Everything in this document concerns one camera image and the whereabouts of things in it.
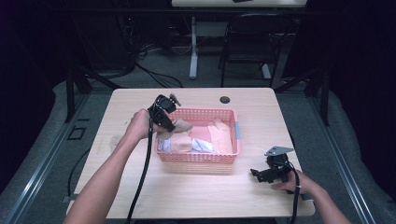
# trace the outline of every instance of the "white table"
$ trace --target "white table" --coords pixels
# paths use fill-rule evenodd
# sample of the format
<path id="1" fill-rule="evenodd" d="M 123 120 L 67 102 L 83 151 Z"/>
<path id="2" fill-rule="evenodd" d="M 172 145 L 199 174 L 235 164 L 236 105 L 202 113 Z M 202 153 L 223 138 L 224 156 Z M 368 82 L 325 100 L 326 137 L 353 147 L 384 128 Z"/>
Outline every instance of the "white table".
<path id="1" fill-rule="evenodd" d="M 232 164 L 162 162 L 153 151 L 133 218 L 290 217 L 293 195 L 259 183 L 249 170 L 268 169 L 264 152 L 271 147 L 292 147 L 275 94 L 267 88 L 114 91 L 75 193 L 81 192 L 111 154 L 111 138 L 123 135 L 134 112 L 148 108 L 159 94 L 170 93 L 177 96 L 182 107 L 234 109 L 241 151 Z M 230 97 L 231 102 L 221 103 L 221 96 Z M 142 174 L 147 144 L 147 140 L 142 140 L 128 160 L 107 218 L 127 217 Z M 296 153 L 288 156 L 301 169 Z M 312 201 L 300 200 L 298 216 L 314 213 Z"/>
<path id="2" fill-rule="evenodd" d="M 306 0 L 251 0 L 246 2 L 235 3 L 233 0 L 172 0 L 173 7 L 305 7 Z M 198 52 L 196 47 L 197 24 L 195 17 L 191 20 L 191 65 L 190 65 L 190 79 L 197 78 Z M 213 31 L 212 36 L 223 36 L 225 31 L 225 24 L 212 24 L 209 29 Z M 265 77 L 269 77 L 268 67 L 263 67 Z"/>

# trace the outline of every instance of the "person's right hand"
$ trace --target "person's right hand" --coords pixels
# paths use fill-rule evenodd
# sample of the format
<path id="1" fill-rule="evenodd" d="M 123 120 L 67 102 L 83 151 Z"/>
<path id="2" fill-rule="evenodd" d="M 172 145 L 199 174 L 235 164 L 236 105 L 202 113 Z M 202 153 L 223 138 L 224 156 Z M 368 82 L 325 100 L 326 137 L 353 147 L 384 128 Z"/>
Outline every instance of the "person's right hand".
<path id="1" fill-rule="evenodd" d="M 300 179 L 300 193 L 305 194 L 311 194 L 315 190 L 315 188 L 319 187 L 319 185 L 310 179 L 307 175 L 305 175 L 303 172 L 296 170 L 297 175 L 299 176 Z M 285 183 L 279 183 L 279 184 L 274 184 L 272 185 L 272 189 L 276 190 L 290 190 L 290 191 L 295 191 L 296 189 L 296 176 L 293 171 L 290 171 L 288 173 L 289 181 Z"/>

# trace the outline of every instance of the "hand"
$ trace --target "hand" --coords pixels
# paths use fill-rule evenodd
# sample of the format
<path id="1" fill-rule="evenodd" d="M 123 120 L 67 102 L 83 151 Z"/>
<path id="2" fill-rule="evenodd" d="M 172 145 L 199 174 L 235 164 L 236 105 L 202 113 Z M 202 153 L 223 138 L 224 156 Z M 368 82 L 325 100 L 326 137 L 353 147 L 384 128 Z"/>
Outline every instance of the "hand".
<path id="1" fill-rule="evenodd" d="M 305 194 L 311 194 L 314 192 L 314 190 L 319 187 L 319 185 L 313 181 L 312 179 L 310 179 L 307 175 L 305 175 L 303 172 L 296 170 L 297 175 L 299 176 L 300 179 L 300 193 Z M 282 190 L 282 189 L 286 189 L 286 190 L 291 190 L 291 191 L 295 191 L 296 189 L 296 176 L 294 174 L 293 171 L 290 171 L 288 173 L 288 177 L 289 177 L 289 181 L 286 183 L 279 183 L 279 184 L 274 184 L 272 186 L 272 189 L 276 189 L 276 190 Z"/>
<path id="2" fill-rule="evenodd" d="M 154 133 L 165 131 L 165 128 L 153 124 Z M 144 139 L 149 136 L 149 112 L 146 109 L 140 109 L 138 112 L 134 113 L 125 135 L 134 135 L 139 139 Z"/>

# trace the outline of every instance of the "chair backrest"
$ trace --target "chair backrest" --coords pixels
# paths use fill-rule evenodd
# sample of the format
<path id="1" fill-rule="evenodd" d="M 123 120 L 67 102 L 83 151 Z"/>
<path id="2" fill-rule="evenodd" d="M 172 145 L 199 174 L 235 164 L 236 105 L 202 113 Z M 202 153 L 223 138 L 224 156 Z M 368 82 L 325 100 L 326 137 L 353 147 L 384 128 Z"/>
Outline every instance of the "chair backrest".
<path id="1" fill-rule="evenodd" d="M 227 25 L 227 35 L 286 34 L 292 19 L 283 14 L 245 13 L 232 18 Z"/>

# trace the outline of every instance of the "gray carpet floor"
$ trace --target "gray carpet floor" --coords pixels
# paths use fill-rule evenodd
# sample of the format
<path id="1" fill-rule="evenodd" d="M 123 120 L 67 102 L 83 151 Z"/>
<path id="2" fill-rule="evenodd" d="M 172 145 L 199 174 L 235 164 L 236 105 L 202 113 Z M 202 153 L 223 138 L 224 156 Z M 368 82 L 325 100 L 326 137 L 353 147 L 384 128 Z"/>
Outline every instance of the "gray carpet floor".
<path id="1" fill-rule="evenodd" d="M 200 58 L 198 63 L 198 78 L 189 79 L 190 54 L 175 54 L 163 50 L 150 51 L 144 60 L 139 63 L 151 71 L 171 75 L 178 78 L 184 87 L 218 87 L 220 70 L 217 69 L 219 61 L 218 48 L 210 43 L 202 44 L 200 47 Z M 229 67 L 230 71 L 238 71 L 242 74 L 252 73 L 256 76 L 257 71 L 250 67 Z M 136 68 L 131 74 L 111 79 L 113 82 L 125 88 L 160 88 L 152 78 L 140 69 Z M 67 203 L 62 199 L 67 195 L 67 180 L 69 174 L 83 153 L 90 148 L 96 135 L 106 105 L 111 96 L 111 90 L 102 83 L 90 79 L 93 91 L 90 95 L 82 95 L 76 91 L 76 96 L 82 106 L 75 119 L 67 124 L 69 129 L 63 139 L 57 139 L 59 133 L 64 132 L 66 118 L 66 94 L 65 84 L 61 83 L 54 88 L 57 95 L 56 104 L 53 107 L 50 118 L 37 138 L 30 153 L 26 157 L 20 170 L 15 174 L 6 190 L 0 196 L 0 223 L 8 220 L 18 220 L 20 223 L 62 223 L 67 208 Z M 281 83 L 276 78 L 276 85 Z M 234 87 L 236 84 L 249 87 L 266 87 L 268 82 L 226 82 L 226 87 Z M 362 223 L 360 213 L 351 200 L 345 182 L 339 174 L 332 155 L 332 147 L 328 137 L 323 131 L 321 120 L 318 119 L 315 104 L 317 99 L 306 98 L 302 90 L 304 83 L 291 90 L 276 95 L 281 107 L 286 124 L 292 135 L 300 164 L 304 171 L 323 186 L 340 209 L 353 223 Z M 369 207 L 376 223 L 392 223 L 396 220 L 395 202 L 381 190 L 370 172 L 360 160 L 359 144 L 354 131 L 344 113 L 337 97 L 330 96 L 328 128 L 334 135 L 336 142 L 346 159 L 347 165 L 354 175 L 360 187 L 367 206 Z M 74 136 L 68 135 L 70 129 L 81 128 L 85 130 L 80 140 L 71 140 Z M 20 208 L 21 196 L 26 191 L 29 181 L 35 175 L 36 168 L 41 164 L 49 151 L 57 145 L 59 153 L 53 157 L 53 164 L 49 171 L 43 176 L 44 182 L 37 186 L 37 191 L 31 195 L 29 203 Z M 78 182 L 86 157 L 78 164 L 71 180 L 73 191 Z M 9 219 L 19 213 L 18 218 Z M 180 223 L 271 223 L 272 219 L 199 219 L 181 220 Z M 277 223 L 284 223 L 283 218 L 277 218 Z M 176 220 L 155 220 L 147 223 L 175 223 Z M 109 220 L 107 223 L 124 223 L 124 220 Z M 296 223 L 321 223 L 318 213 L 312 217 L 299 217 Z"/>

